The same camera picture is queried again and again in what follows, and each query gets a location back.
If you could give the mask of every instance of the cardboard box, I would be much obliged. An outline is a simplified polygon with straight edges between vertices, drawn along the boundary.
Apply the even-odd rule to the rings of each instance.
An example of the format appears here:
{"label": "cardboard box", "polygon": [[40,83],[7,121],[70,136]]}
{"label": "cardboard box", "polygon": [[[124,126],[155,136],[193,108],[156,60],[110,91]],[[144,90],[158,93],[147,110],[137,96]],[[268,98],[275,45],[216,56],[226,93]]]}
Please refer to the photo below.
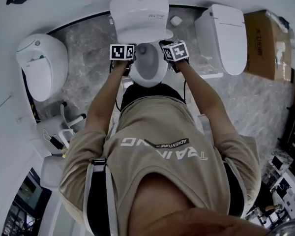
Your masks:
{"label": "cardboard box", "polygon": [[245,72],[269,80],[291,81],[289,33],[266,15],[266,11],[244,14],[248,57]]}

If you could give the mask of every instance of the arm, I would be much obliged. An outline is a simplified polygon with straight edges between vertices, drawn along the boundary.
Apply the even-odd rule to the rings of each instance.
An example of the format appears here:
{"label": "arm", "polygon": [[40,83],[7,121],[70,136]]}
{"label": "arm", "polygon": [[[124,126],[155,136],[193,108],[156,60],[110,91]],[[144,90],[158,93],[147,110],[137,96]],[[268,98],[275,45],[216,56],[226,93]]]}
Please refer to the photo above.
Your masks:
{"label": "arm", "polygon": [[128,61],[119,61],[109,74],[104,86],[93,99],[85,124],[85,128],[97,128],[106,134],[109,129],[110,118],[113,113],[118,89]]}
{"label": "arm", "polygon": [[182,72],[200,113],[210,121],[214,143],[218,144],[225,134],[237,134],[217,92],[185,60],[176,62],[176,66]]}

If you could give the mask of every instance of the black strap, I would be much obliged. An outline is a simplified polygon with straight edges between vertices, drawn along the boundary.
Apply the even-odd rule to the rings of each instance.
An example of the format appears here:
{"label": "black strap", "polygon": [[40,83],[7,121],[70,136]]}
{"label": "black strap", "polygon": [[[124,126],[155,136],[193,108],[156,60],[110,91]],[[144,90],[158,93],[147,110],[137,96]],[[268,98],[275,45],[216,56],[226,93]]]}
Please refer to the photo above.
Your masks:
{"label": "black strap", "polygon": [[95,236],[110,236],[105,167],[103,169],[103,171],[93,172],[88,194],[88,223]]}
{"label": "black strap", "polygon": [[224,162],[224,167],[231,192],[231,204],[228,215],[241,217],[245,206],[244,195],[235,174],[227,162]]}

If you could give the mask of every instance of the white toilet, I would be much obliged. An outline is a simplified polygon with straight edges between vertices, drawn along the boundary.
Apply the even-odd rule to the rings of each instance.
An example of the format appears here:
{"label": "white toilet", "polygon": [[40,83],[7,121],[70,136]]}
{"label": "white toilet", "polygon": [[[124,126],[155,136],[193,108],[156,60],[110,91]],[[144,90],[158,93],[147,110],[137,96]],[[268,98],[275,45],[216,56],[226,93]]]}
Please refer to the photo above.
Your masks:
{"label": "white toilet", "polygon": [[247,36],[241,10],[214,4],[195,21],[201,55],[216,69],[238,75],[247,63]]}
{"label": "white toilet", "polygon": [[45,101],[63,87],[68,75],[67,49],[59,40],[46,34],[25,38],[16,52],[31,96]]}
{"label": "white toilet", "polygon": [[160,40],[173,37],[166,29],[168,0],[112,0],[110,13],[118,42],[137,44],[136,60],[129,76],[137,84],[150,88],[160,83],[167,71]]}

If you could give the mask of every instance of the person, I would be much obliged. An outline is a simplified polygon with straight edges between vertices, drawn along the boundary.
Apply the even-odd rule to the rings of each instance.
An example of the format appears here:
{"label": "person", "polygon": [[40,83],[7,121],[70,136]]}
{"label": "person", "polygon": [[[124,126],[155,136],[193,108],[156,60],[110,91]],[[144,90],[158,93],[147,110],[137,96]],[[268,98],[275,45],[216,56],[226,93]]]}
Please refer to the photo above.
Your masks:
{"label": "person", "polygon": [[266,235],[266,229],[238,218],[253,205],[261,184],[255,141],[237,133],[219,95],[186,60],[176,68],[208,118],[214,144],[165,84],[131,85],[116,133],[107,138],[126,66],[115,63],[89,107],[84,130],[71,139],[59,187],[67,211],[84,224],[88,164],[103,157],[112,173],[121,236]]}

